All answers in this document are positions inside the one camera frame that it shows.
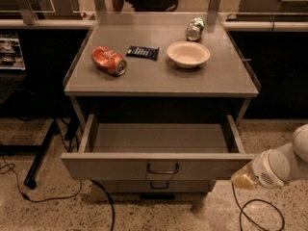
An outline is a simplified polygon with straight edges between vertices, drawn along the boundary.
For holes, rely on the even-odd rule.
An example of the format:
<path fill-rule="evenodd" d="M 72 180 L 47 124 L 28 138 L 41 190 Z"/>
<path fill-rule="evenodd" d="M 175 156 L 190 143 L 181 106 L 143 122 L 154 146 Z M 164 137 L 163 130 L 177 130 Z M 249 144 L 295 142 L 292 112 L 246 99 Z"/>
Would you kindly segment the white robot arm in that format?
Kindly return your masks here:
<path fill-rule="evenodd" d="M 254 190 L 258 185 L 278 189 L 296 180 L 308 179 L 308 125 L 298 127 L 292 141 L 258 154 L 231 176 L 238 189 Z"/>

